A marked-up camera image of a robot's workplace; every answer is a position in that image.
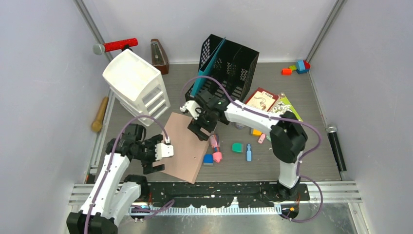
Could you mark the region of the pink cardboard folder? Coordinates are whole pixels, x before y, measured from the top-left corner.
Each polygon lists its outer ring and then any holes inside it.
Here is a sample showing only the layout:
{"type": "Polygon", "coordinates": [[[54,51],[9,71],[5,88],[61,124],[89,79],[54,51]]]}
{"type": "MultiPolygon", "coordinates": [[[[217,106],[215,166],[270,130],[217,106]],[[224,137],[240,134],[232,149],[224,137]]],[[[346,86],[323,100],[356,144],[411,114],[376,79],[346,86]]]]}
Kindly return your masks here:
{"type": "Polygon", "coordinates": [[[188,129],[191,120],[192,118],[189,116],[171,113],[165,130],[174,147],[174,155],[155,162],[154,165],[163,164],[165,166],[163,173],[193,184],[203,163],[204,155],[209,148],[209,143],[200,141],[188,129]]]}

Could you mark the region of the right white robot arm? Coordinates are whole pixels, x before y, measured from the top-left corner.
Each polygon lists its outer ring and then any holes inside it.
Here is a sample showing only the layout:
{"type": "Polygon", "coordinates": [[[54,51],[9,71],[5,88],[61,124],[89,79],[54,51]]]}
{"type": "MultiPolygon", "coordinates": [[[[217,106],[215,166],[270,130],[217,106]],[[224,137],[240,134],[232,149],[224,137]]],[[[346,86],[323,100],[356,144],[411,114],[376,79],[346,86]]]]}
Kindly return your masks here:
{"type": "Polygon", "coordinates": [[[188,129],[201,141],[209,140],[218,122],[226,125],[239,123],[269,136],[273,154],[280,161],[276,191],[283,200],[291,200],[297,195],[300,183],[298,162],[308,136],[292,112],[283,115],[269,113],[239,100],[218,98],[207,90],[182,104],[180,111],[191,114],[188,129]]]}

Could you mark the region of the red brown book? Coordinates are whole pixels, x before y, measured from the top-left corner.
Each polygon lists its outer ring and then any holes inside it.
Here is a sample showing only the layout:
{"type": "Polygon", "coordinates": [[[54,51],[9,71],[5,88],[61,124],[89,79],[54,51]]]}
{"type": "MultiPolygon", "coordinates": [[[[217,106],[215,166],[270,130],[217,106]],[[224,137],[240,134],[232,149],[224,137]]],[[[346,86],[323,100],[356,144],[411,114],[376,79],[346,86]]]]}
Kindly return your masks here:
{"type": "Polygon", "coordinates": [[[262,111],[269,112],[279,99],[279,95],[273,94],[264,88],[258,87],[247,99],[245,104],[262,111]]]}

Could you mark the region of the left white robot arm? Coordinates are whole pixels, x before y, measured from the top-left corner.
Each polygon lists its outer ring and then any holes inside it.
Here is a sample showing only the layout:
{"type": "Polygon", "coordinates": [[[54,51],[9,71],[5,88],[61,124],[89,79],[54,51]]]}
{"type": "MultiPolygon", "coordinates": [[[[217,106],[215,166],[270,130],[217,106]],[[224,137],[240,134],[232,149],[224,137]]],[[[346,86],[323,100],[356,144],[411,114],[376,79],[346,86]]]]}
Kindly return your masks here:
{"type": "Polygon", "coordinates": [[[116,234],[133,202],[149,197],[147,174],[164,170],[153,163],[174,155],[170,138],[164,130],[145,138],[139,124],[123,127],[106,148],[104,165],[78,212],[69,213],[66,225],[71,234],[116,234]]]}

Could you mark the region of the green illustrated book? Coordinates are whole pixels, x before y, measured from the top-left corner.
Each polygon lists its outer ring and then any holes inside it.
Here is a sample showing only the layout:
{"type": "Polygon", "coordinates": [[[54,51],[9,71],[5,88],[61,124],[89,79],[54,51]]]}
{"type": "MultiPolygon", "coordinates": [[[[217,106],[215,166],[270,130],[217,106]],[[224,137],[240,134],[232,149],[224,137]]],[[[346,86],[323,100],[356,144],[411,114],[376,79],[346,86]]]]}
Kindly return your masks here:
{"type": "Polygon", "coordinates": [[[287,96],[284,93],[280,93],[278,94],[278,97],[278,100],[271,107],[270,112],[282,115],[285,114],[285,112],[290,111],[294,113],[297,120],[302,121],[302,118],[299,116],[298,112],[293,107],[287,96]]]}

